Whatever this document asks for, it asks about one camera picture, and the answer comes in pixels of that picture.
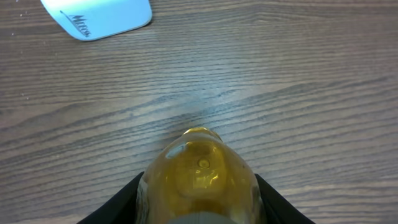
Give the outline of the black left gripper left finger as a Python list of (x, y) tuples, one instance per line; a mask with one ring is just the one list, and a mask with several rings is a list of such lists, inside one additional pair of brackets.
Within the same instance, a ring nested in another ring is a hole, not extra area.
[(139, 173), (104, 205), (82, 219), (78, 224), (132, 224), (136, 219), (136, 198), (139, 182), (144, 172)]

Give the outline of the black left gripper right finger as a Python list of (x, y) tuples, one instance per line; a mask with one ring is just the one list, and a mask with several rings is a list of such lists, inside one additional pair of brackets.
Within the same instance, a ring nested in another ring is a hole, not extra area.
[(255, 174), (267, 223), (270, 224), (315, 224), (298, 211), (259, 174)]

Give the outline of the yellow liquid plastic bottle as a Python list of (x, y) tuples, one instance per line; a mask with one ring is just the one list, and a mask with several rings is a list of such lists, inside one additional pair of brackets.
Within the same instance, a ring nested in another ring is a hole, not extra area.
[(207, 128), (192, 128), (148, 166), (135, 223), (266, 223), (254, 172)]

